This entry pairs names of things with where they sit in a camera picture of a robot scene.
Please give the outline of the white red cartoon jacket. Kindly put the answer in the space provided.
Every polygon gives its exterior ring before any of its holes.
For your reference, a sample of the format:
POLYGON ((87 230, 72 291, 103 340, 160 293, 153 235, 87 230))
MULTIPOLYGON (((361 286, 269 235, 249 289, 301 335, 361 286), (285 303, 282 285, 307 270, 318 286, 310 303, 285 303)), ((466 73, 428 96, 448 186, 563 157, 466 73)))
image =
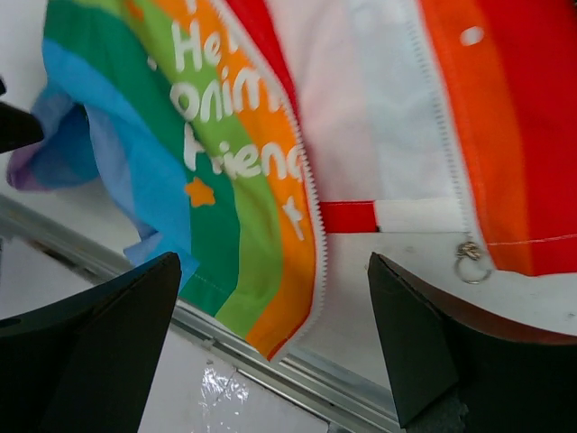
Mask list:
POLYGON ((4 1, 5 182, 102 180, 183 298, 264 357, 379 253, 447 315, 576 341, 571 1, 4 1))

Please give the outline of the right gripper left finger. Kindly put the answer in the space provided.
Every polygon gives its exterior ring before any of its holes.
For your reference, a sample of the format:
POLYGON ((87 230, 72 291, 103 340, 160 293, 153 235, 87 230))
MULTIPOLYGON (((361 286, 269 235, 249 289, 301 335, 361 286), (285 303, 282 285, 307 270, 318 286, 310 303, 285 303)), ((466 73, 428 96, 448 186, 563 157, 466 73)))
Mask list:
POLYGON ((135 432, 179 292, 165 253, 1 322, 3 432, 135 432))

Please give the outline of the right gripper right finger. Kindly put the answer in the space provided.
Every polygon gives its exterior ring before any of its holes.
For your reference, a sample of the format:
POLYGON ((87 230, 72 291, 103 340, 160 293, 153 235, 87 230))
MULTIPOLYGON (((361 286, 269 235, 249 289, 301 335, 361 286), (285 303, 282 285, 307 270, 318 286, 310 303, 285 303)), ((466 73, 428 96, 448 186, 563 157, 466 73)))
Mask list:
POLYGON ((475 307, 378 253, 368 281, 405 431, 575 431, 574 336, 475 307))

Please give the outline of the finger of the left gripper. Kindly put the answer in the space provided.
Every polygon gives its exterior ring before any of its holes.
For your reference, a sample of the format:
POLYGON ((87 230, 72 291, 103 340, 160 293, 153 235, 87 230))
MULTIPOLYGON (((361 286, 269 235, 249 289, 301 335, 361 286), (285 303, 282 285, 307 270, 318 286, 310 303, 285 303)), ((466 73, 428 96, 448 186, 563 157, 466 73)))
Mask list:
POLYGON ((12 152, 43 139, 41 123, 34 115, 0 103, 0 153, 12 152))

